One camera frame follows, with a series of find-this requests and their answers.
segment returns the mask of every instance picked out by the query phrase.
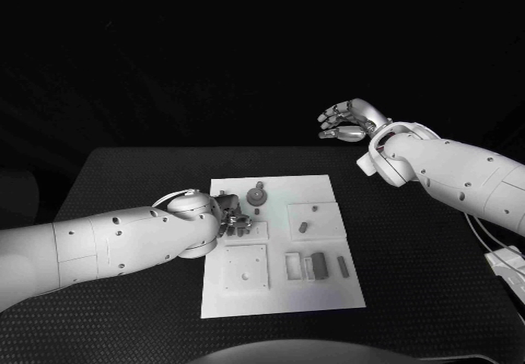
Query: black curtain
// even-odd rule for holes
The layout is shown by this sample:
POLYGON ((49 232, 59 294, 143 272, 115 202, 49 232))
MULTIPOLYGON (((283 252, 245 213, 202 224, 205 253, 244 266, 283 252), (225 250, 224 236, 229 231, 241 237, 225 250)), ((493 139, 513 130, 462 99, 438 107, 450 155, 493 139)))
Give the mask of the black curtain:
POLYGON ((525 162, 516 10, 498 24, 462 3, 418 21, 317 15, 25 19, 3 45, 0 167, 35 173, 43 205, 100 146, 350 147, 317 139, 316 118, 355 97, 525 162))

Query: table surface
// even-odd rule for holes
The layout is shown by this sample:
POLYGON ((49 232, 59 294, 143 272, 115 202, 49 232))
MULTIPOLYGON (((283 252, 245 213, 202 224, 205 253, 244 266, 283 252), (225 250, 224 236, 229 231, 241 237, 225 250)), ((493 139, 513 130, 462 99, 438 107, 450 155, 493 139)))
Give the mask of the table surface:
POLYGON ((209 191, 212 178, 327 174, 366 308, 200 319, 205 259, 176 259, 14 305, 0 319, 1 362, 188 362, 226 347, 309 338, 417 358, 519 363, 525 328, 462 214, 417 183, 389 186, 342 147, 101 148, 56 220, 209 191))

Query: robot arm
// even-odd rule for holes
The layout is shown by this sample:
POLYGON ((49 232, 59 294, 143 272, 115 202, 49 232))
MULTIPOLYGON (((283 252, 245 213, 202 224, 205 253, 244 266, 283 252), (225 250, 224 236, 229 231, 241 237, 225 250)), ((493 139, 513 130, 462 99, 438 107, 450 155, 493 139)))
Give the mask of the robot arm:
POLYGON ((251 226, 235 195, 213 198, 189 190, 167 210, 138 207, 0 231, 0 312, 72 284, 125 275, 176 256, 198 258, 226 228, 251 226))
POLYGON ((444 140, 417 123, 391 122, 372 105, 353 99, 319 116, 320 138, 359 141, 369 151, 358 160, 395 187, 423 184, 430 196, 462 212, 525 236, 525 166, 476 146, 444 140), (358 127, 336 127, 343 121, 358 127))

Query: white cable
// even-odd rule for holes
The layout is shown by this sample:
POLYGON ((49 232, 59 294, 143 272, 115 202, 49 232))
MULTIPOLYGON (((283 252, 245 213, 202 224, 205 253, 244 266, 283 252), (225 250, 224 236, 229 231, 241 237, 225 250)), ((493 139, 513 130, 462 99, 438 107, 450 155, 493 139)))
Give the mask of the white cable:
POLYGON ((180 193, 186 193, 186 192, 195 192, 195 190, 183 190, 183 191, 179 191, 179 192, 173 192, 170 193, 169 195, 166 195, 162 199, 159 199, 156 201, 156 203, 153 204, 151 207, 156 207, 159 204, 162 204, 167 199, 170 199, 172 197, 177 196, 180 193))
POLYGON ((499 245, 502 245, 503 248, 506 248, 513 254, 518 254, 522 258, 525 258, 525 254, 522 254, 518 250, 513 250, 508 245, 505 245, 489 233, 488 229, 485 228, 482 222, 479 221, 479 218, 476 216, 473 216, 473 219, 477 221, 479 223, 479 227, 483 229, 486 235, 493 239, 495 242, 498 242, 499 245))
POLYGON ((522 271, 519 271, 515 267, 512 267, 506 261, 498 256, 498 254, 492 251, 492 249, 489 248, 489 246, 485 244, 485 241, 483 239, 479 237, 477 235, 477 232, 473 228, 473 223, 470 222, 470 219, 469 219, 469 215, 464 213, 464 217, 467 218, 467 223, 470 225, 470 229, 473 229, 473 234, 476 235, 476 238, 477 240, 482 242, 483 246, 488 248, 489 252, 493 254, 493 256, 499 259, 499 261, 515 271, 518 272, 524 277, 525 277, 525 273, 522 271))

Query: white platform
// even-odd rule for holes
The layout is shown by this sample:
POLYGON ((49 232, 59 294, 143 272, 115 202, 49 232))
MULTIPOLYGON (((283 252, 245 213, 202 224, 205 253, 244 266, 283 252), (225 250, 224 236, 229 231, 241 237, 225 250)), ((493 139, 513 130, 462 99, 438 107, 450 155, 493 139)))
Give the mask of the white platform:
POLYGON ((257 224, 241 238, 224 236, 218 239, 218 246, 206 255, 202 318, 365 307, 329 176, 212 180, 211 195, 219 195, 221 190, 238 195, 242 213, 257 224), (268 200, 255 215, 255 207, 247 202, 247 191, 258 181, 264 183, 268 200), (309 222, 309 228, 300 233, 297 224, 303 221, 309 222), (257 246, 258 249, 265 246, 267 270, 258 271, 255 263, 261 263, 263 257, 255 255, 255 250, 250 252, 250 248, 238 248, 238 252, 242 251, 238 269, 228 267, 232 263, 226 260, 226 253, 231 253, 225 252, 226 246, 257 246), (329 278, 309 281, 304 258, 316 252, 325 254, 329 278), (301 279, 287 279, 287 253, 299 253, 301 279), (348 278, 342 277, 339 256, 345 257, 348 278), (268 287, 260 287, 265 273, 268 287), (225 289, 228 282, 235 284, 234 291, 225 289))

